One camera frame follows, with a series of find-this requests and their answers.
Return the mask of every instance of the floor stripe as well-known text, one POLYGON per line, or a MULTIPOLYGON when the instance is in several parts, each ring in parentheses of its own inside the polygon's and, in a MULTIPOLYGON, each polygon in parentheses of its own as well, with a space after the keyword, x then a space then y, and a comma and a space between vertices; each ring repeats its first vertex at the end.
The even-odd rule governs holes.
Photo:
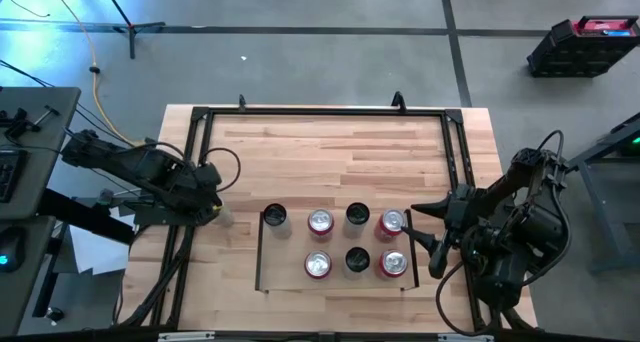
POLYGON ((458 94, 460 94, 460 104, 462 107, 471 107, 471 95, 469 94, 467 76, 464 72, 464 64, 462 63, 462 52, 460 51, 460 41, 458 39, 456 21, 453 17, 451 0, 442 0, 442 7, 444 8, 444 20, 447 23, 447 30, 449 31, 449 47, 451 47, 453 71, 456 74, 458 94))
POLYGON ((544 37, 549 30, 459 29, 457 32, 464 37, 544 37))
MULTIPOLYGON (((126 30, 124 24, 85 23, 88 32, 117 33, 126 30)), ((63 31, 82 32, 75 22, 13 20, 0 18, 3 31, 63 31)), ((445 28, 403 27, 235 27, 235 26, 164 26, 149 27, 139 33, 167 34, 306 34, 306 35, 387 35, 387 36, 446 36, 445 28)))

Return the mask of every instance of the can lid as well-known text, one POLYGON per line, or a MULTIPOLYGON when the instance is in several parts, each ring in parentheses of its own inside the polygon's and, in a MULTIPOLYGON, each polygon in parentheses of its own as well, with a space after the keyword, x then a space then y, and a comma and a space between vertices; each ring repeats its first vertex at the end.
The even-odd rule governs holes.
POLYGON ((347 207, 347 219, 355 225, 365 224, 369 220, 369 207, 364 203, 356 202, 347 207))
POLYGON ((324 235, 329 233, 333 228, 333 216, 331 212, 323 209, 315 210, 309 215, 309 229, 311 231, 324 235))
POLYGON ((304 269, 312 278, 323 278, 331 271, 331 257, 324 251, 313 251, 307 255, 304 269))
POLYGON ((278 203, 272 203, 264 209, 264 221, 270 226, 279 226, 287 219, 287 210, 278 203))
POLYGON ((362 272, 369 268, 371 258, 369 252, 361 247, 353 247, 347 252, 345 256, 345 262, 347 267, 353 272, 362 272))
POLYGON ((387 231, 400 233, 404 226, 404 215, 398 210, 387 210, 382 217, 382 223, 387 231))
POLYGON ((400 277, 407 270, 407 258, 400 251, 386 251, 380 256, 382 271, 389 277, 400 277))

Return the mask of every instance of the yellow cable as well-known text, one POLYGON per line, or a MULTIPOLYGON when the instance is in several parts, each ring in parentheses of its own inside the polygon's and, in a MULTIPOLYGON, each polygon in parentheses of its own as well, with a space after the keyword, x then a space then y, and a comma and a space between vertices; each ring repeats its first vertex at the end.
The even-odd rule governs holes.
MULTIPOLYGON (((96 50, 93 45, 93 41, 91 41, 91 37, 89 37, 89 33, 87 33, 87 29, 84 28, 84 25, 82 24, 82 22, 80 22, 80 19, 78 18, 78 16, 76 16, 76 14, 73 12, 71 7, 69 7, 67 2, 65 2, 64 0, 60 0, 60 1, 64 4, 65 7, 67 7, 67 10, 71 12, 71 14, 73 15, 73 18, 76 19, 76 22, 78 22, 78 25, 82 29, 84 36, 87 38, 87 42, 89 42, 89 49, 91 50, 91 60, 92 60, 91 65, 93 67, 98 67, 98 63, 96 61, 96 50)), ((98 97, 98 73, 91 72, 91 74, 93 74, 93 100, 96 102, 96 106, 98 106, 98 110, 100 111, 102 118, 104 118, 105 122, 107 122, 107 125, 109 125, 109 128, 111 129, 111 131, 113 131, 113 133, 115 133, 118 137, 122 138, 123 140, 127 141, 132 145, 140 145, 144 143, 141 141, 129 140, 122 133, 120 133, 120 131, 118 131, 118 129, 113 125, 109 117, 107 117, 107 114, 104 112, 104 109, 102 108, 102 103, 100 103, 100 98, 98 97)))

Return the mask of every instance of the tool case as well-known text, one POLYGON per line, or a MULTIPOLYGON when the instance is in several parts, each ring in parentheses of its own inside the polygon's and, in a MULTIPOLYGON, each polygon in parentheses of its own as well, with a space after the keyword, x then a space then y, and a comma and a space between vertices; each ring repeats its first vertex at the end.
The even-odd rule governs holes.
POLYGON ((534 77, 596 77, 640 44, 638 16, 584 16, 551 28, 527 57, 534 77))

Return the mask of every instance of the white paper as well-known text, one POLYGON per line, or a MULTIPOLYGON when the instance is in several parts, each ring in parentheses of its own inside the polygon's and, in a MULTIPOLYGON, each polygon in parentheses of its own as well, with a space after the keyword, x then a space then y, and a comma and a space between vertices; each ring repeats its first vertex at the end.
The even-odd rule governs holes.
MULTIPOLYGON (((121 217, 118 208, 112 208, 111 217, 133 228, 134 215, 121 217)), ((110 239, 94 235, 91 232, 71 226, 73 249, 75 251, 78 272, 93 268, 98 275, 127 268, 129 246, 110 239)))

